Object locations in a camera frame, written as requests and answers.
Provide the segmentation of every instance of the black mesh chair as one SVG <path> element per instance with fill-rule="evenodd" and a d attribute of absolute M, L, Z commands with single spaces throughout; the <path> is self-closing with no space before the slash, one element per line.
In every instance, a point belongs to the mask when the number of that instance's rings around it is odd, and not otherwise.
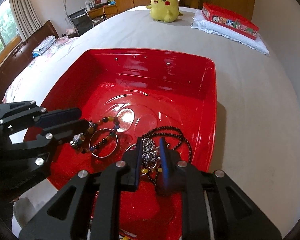
<path fill-rule="evenodd" d="M 85 8 L 68 15 L 68 18 L 73 23 L 79 36 L 94 27 L 94 23 Z"/>

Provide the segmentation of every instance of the yellow stuffed toy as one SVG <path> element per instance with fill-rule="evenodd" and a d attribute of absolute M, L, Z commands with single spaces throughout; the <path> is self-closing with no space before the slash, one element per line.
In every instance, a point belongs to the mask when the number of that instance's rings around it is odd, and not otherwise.
<path fill-rule="evenodd" d="M 150 16 L 155 20 L 170 23 L 183 15 L 179 12 L 178 0 L 151 0 L 150 4 L 146 8 L 151 9 Z"/>

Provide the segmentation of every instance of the red plastic tray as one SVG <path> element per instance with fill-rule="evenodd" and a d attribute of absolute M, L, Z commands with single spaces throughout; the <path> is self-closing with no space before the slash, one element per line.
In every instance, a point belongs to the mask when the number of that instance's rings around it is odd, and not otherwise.
<path fill-rule="evenodd" d="M 42 105 L 49 111 L 79 107 L 82 118 L 95 122 L 120 113 L 120 126 L 127 130 L 119 133 L 118 150 L 103 161 L 78 153 L 69 144 L 60 146 L 49 180 L 60 189 L 82 169 L 102 171 L 120 160 L 138 136 L 163 125 L 182 130 L 193 149 L 192 163 L 207 171 L 216 103 L 215 66 L 208 58 L 154 49 L 88 50 L 63 74 Z M 37 132 L 29 129 L 26 140 L 35 138 Z M 177 143 L 172 138 L 167 142 Z M 188 160 L 186 145 L 178 151 Z M 178 240 L 181 236 L 181 195 L 158 196 L 145 177 L 137 192 L 122 193 L 120 209 L 120 228 L 138 240 Z"/>
<path fill-rule="evenodd" d="M 203 4 L 202 14 L 210 22 L 227 27 L 253 40 L 257 39 L 259 28 L 240 14 L 208 3 Z"/>

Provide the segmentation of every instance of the wooden headboard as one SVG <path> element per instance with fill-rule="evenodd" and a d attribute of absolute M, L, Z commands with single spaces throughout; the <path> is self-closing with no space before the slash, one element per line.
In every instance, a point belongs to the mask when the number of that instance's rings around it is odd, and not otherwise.
<path fill-rule="evenodd" d="M 4 60 L 0 66 L 0 104 L 5 92 L 13 80 L 33 60 L 32 51 L 47 37 L 54 35 L 59 37 L 50 21 L 47 21 L 40 29 L 31 35 L 25 42 L 21 42 Z"/>

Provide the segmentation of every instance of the green trees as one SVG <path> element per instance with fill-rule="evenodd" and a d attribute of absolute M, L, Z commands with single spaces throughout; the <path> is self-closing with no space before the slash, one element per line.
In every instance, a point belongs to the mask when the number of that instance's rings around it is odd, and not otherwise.
<path fill-rule="evenodd" d="M 6 0 L 0 6 L 0 34 L 4 44 L 8 44 L 18 34 L 18 29 L 10 9 L 9 0 Z M 0 38 L 0 52 L 5 47 L 3 42 Z"/>

